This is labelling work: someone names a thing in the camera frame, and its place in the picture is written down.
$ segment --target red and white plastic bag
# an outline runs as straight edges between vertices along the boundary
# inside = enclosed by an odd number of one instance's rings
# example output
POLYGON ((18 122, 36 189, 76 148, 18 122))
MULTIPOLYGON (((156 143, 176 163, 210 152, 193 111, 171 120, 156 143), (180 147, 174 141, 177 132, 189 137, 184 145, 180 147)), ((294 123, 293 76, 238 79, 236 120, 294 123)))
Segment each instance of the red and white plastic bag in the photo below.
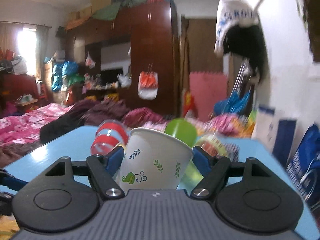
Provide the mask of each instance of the red and white plastic bag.
POLYGON ((153 100, 158 93, 158 73, 142 71, 139 76, 138 95, 144 100, 153 100))

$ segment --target wooden wardrobe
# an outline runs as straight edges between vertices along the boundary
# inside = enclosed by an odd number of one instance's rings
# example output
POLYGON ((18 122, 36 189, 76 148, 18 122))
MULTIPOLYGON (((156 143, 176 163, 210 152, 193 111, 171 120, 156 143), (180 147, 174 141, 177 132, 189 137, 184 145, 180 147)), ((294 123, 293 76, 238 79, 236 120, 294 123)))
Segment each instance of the wooden wardrobe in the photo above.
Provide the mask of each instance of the wooden wardrobe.
POLYGON ((123 8, 114 21, 90 19, 67 32, 66 60, 84 66, 88 52, 96 62, 94 69, 85 73, 100 72, 101 48, 125 41, 131 42, 130 88, 119 89, 121 99, 132 109, 149 107, 159 114, 178 113, 178 26, 175 6, 167 1, 123 8), (138 96, 141 71, 158 73, 159 89, 156 99, 142 100, 138 96))

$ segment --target plastic cup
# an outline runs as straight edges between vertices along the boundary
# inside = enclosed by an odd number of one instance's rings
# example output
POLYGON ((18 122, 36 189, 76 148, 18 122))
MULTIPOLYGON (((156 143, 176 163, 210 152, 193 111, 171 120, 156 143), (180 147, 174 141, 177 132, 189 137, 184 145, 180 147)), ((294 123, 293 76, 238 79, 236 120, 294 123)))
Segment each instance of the plastic cup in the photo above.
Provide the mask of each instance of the plastic cup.
POLYGON ((125 192, 176 189, 192 157, 192 149, 182 141, 156 130, 135 128, 116 182, 125 192))
POLYGON ((196 128, 183 118, 177 118, 169 122, 164 133, 179 139, 191 148, 197 140, 196 128))

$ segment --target navy blue bag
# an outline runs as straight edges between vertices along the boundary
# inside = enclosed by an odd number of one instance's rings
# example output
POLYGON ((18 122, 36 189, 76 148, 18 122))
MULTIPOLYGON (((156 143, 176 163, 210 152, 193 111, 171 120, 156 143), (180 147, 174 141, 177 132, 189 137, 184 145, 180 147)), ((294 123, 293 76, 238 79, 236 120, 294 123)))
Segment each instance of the navy blue bag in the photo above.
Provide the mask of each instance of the navy blue bag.
POLYGON ((320 132, 316 124, 303 136, 287 172, 307 204, 315 205, 320 200, 320 132))

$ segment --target red and white cup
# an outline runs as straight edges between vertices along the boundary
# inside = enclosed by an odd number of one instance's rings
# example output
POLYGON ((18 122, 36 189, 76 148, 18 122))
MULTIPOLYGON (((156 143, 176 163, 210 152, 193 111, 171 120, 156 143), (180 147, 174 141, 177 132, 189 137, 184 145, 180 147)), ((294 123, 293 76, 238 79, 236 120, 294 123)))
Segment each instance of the red and white cup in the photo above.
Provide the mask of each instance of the red and white cup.
POLYGON ((115 120, 106 120, 100 124, 96 138, 91 145, 91 155, 107 155, 119 143, 126 145, 129 136, 127 128, 115 120))

